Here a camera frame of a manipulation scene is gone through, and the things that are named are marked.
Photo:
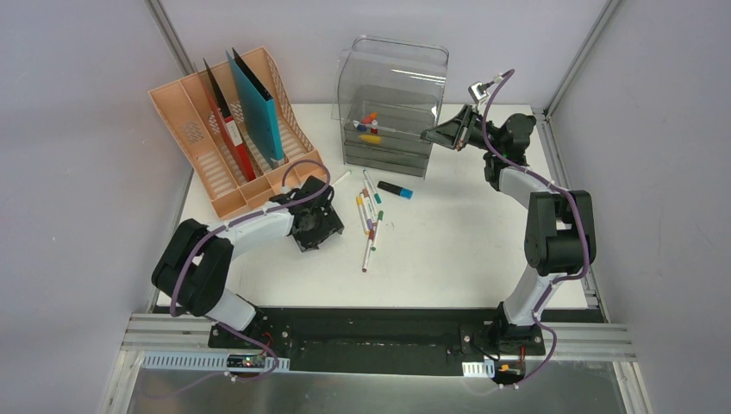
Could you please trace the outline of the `smoked clear drawer box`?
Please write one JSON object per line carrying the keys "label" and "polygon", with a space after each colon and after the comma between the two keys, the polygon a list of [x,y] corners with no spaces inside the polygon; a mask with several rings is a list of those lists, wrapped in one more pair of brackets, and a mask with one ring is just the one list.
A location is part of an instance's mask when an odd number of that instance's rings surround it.
{"label": "smoked clear drawer box", "polygon": [[[332,117],[341,126],[345,163],[425,177],[432,144],[421,132],[436,125],[449,52],[443,46],[361,35],[341,53]],[[379,145],[362,141],[353,121],[377,112]]]}

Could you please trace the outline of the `red orange small bottle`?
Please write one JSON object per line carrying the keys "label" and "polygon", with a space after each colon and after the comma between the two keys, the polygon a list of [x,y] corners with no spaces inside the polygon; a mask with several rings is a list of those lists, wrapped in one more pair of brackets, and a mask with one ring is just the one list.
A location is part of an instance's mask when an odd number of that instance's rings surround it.
{"label": "red orange small bottle", "polygon": [[361,122],[365,125],[370,125],[374,120],[377,119],[377,117],[378,117],[378,113],[372,112],[368,116],[364,117]]}

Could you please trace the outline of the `blue white small bottle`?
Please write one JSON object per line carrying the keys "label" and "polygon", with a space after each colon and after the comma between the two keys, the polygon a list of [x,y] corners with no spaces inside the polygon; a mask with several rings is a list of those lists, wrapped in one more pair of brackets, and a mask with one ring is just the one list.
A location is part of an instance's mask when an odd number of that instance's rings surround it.
{"label": "blue white small bottle", "polygon": [[361,123],[361,122],[358,122],[358,121],[353,121],[353,126],[354,126],[354,127],[355,127],[355,128],[356,128],[356,129],[358,130],[358,131],[361,131],[361,132],[366,132],[366,131],[367,131],[367,126],[366,126],[365,124]]}

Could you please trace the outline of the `teal folder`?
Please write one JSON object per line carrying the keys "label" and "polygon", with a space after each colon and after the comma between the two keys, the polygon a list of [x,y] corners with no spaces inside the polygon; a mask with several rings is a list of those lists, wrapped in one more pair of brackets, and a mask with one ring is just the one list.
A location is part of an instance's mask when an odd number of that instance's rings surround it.
{"label": "teal folder", "polygon": [[277,168],[285,157],[274,98],[234,48],[227,58],[247,134],[270,168]]}

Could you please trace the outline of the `red folder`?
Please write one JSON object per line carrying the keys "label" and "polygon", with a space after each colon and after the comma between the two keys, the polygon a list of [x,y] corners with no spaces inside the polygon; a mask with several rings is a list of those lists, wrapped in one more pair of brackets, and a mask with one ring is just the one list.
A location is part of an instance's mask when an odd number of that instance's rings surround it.
{"label": "red folder", "polygon": [[214,114],[216,125],[244,180],[246,182],[252,181],[256,178],[256,173],[241,131],[208,62],[204,60],[203,63],[205,67],[204,77],[209,81],[207,99]]}

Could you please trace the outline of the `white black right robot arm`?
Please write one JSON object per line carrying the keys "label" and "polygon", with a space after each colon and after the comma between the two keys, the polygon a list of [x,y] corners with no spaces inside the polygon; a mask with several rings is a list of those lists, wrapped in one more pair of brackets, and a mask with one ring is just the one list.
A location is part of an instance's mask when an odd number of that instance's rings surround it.
{"label": "white black right robot arm", "polygon": [[486,182],[527,211],[525,271],[493,321],[470,336],[471,347],[486,354],[541,348],[540,321],[549,299],[567,280],[582,278],[596,257],[590,194],[560,188],[529,168],[526,151],[536,123],[534,116],[516,113],[496,126],[466,105],[420,135],[453,150],[483,149]]}

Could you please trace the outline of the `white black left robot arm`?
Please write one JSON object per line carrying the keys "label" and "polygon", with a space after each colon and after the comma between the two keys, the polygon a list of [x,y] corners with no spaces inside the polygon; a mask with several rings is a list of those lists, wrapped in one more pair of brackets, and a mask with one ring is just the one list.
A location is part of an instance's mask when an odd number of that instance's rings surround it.
{"label": "white black left robot arm", "polygon": [[154,268],[152,284],[170,298],[171,309],[225,324],[241,348],[254,348],[262,340],[263,326],[254,320],[257,307],[226,287],[231,263],[285,237],[292,238],[301,252],[317,250],[344,229],[333,198],[333,186],[310,176],[301,187],[228,223],[184,220]]}

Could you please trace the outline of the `white marker yellow caps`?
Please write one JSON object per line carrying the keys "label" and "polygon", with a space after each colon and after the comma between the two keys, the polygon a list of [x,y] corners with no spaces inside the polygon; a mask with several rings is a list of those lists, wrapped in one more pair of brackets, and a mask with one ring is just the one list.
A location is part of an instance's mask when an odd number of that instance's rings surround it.
{"label": "white marker yellow caps", "polygon": [[368,224],[368,218],[366,215],[365,205],[364,205],[363,199],[360,195],[358,195],[356,197],[356,203],[357,203],[359,218],[360,218],[363,230],[368,235],[371,231],[371,227]]}

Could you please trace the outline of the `white marker purple cap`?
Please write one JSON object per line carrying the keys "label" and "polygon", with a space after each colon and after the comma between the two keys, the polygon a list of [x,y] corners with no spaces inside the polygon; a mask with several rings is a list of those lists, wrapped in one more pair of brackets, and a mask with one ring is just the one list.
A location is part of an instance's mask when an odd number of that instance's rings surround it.
{"label": "white marker purple cap", "polygon": [[370,195],[369,195],[368,190],[367,189],[363,189],[362,192],[361,192],[361,196],[363,198],[363,203],[364,203],[364,206],[365,206],[365,212],[367,214],[367,217],[371,220],[372,225],[375,225],[378,216],[377,216],[377,213],[375,212],[375,210],[374,210],[374,208],[372,206],[372,201],[371,201],[371,198],[370,198]]}

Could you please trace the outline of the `white marker brown cap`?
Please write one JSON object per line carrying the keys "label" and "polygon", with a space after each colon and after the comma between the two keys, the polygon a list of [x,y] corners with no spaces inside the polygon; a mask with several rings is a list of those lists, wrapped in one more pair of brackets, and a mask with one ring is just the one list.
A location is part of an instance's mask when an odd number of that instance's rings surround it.
{"label": "white marker brown cap", "polygon": [[374,236],[375,236],[374,231],[373,230],[370,230],[369,233],[368,233],[367,239],[366,239],[365,252],[364,252],[364,255],[363,255],[362,266],[361,266],[361,271],[363,273],[367,273],[368,272],[369,261],[370,261],[370,258],[371,258],[371,253],[373,251],[373,239],[374,239]]}

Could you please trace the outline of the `white marker green cap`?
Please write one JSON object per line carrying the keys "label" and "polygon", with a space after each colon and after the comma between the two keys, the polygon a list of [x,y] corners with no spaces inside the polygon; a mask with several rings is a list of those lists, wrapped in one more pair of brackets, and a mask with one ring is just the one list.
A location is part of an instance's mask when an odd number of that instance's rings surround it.
{"label": "white marker green cap", "polygon": [[380,231],[380,228],[381,228],[381,224],[383,222],[383,218],[384,218],[384,212],[382,210],[380,210],[378,212],[377,219],[376,219],[376,221],[373,224],[373,229],[372,229],[371,235],[369,237],[369,240],[371,242],[371,251],[376,251],[377,250],[377,246],[378,246],[378,235],[379,235],[379,231]]}

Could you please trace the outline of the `black highlighter blue cap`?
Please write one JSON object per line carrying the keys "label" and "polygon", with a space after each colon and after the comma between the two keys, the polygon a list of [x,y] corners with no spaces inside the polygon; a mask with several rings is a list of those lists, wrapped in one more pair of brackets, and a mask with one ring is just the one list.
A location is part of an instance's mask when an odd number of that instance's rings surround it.
{"label": "black highlighter blue cap", "polygon": [[409,190],[400,185],[395,185],[395,184],[392,184],[389,182],[379,181],[377,183],[377,188],[380,190],[386,191],[388,193],[397,195],[401,198],[411,199],[413,197],[412,190]]}

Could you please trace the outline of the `peach plastic file organizer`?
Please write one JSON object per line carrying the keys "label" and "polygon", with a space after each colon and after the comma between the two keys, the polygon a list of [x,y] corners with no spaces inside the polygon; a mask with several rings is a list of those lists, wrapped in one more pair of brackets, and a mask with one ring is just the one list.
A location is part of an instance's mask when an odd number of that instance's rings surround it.
{"label": "peach plastic file organizer", "polygon": [[273,57],[263,47],[242,60],[272,94],[284,160],[272,167],[246,131],[228,62],[150,91],[154,108],[200,181],[186,207],[201,220],[229,219],[261,206],[282,187],[325,178],[323,160],[297,123]]}

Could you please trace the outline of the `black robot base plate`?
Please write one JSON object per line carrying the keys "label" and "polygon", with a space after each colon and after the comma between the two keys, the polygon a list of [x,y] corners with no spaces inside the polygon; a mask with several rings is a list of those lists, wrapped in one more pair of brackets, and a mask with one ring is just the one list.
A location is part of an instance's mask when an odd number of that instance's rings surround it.
{"label": "black robot base plate", "polygon": [[537,326],[510,328],[492,308],[264,307],[243,333],[313,373],[460,376],[465,362],[546,353]]}

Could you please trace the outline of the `aluminium frame rail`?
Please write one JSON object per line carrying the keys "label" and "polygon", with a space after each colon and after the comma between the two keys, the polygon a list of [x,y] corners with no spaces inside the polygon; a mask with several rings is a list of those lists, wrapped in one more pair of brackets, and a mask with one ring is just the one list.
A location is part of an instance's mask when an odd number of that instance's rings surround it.
{"label": "aluminium frame rail", "polygon": [[256,374],[291,370],[288,358],[274,359],[258,347],[210,348],[210,337],[222,333],[213,323],[197,317],[134,314],[128,321],[121,350],[140,352],[142,366],[151,369]]}

